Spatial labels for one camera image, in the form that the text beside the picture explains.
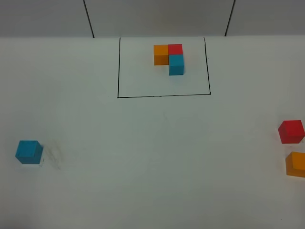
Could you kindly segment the blue template block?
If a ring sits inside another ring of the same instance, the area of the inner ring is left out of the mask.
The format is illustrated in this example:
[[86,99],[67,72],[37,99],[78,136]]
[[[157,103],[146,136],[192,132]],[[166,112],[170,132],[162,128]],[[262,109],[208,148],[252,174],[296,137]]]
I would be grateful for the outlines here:
[[184,74],[184,58],[182,54],[169,55],[169,75]]

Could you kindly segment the orange template block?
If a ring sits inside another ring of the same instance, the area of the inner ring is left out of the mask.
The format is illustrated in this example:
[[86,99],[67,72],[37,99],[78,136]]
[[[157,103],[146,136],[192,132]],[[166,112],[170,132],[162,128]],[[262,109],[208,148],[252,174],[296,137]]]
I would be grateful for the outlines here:
[[169,54],[168,45],[153,46],[154,65],[168,65]]

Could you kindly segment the red template block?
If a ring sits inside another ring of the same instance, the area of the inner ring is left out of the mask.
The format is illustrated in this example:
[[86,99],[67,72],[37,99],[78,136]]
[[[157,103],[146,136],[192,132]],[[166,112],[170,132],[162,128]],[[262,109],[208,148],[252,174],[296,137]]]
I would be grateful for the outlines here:
[[169,55],[182,55],[183,54],[182,44],[168,44],[168,54]]

